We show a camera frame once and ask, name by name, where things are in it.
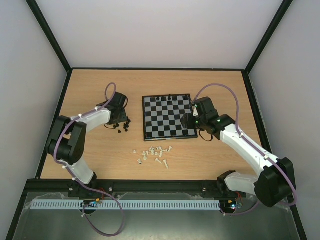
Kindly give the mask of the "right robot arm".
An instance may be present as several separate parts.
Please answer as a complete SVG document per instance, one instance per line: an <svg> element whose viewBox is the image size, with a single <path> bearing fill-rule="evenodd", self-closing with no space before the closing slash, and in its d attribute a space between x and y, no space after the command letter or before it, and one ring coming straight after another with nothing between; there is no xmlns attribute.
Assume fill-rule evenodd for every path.
<svg viewBox="0 0 320 240"><path fill-rule="evenodd" d="M243 192L256 196L263 205L271 208L296 194L293 163L286 157L278 158L257 144L229 115L219 115L209 97L196 100L193 113L185 113L181 124L185 129L205 131L222 141L254 170L254 175L235 170L220 175L217 187L222 195Z"/></svg>

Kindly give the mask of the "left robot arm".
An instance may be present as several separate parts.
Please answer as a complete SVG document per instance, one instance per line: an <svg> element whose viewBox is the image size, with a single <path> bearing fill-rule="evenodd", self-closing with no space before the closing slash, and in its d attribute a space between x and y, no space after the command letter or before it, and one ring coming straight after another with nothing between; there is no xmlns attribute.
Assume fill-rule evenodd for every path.
<svg viewBox="0 0 320 240"><path fill-rule="evenodd" d="M66 169L77 185L87 191L97 189L97 174L89 168L84 158L86 135L99 126L125 123L128 120L128 97L115 92L112 99L99 103L86 113L73 117L59 116L45 145L47 154Z"/></svg>

